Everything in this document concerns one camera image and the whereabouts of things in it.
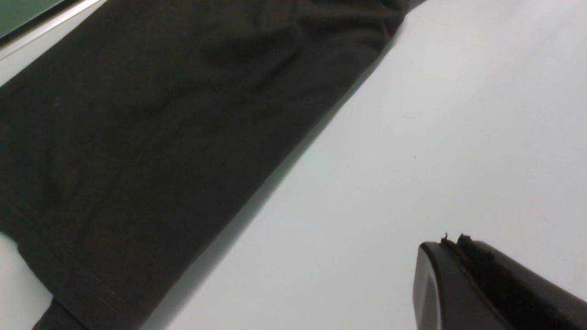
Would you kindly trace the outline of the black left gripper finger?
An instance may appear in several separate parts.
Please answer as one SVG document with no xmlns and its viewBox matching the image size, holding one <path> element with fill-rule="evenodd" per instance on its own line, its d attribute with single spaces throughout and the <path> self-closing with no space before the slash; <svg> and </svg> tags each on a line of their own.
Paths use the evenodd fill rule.
<svg viewBox="0 0 587 330">
<path fill-rule="evenodd" d="M 587 303 L 490 245 L 461 235 L 419 245 L 418 330 L 584 330 Z"/>
</svg>

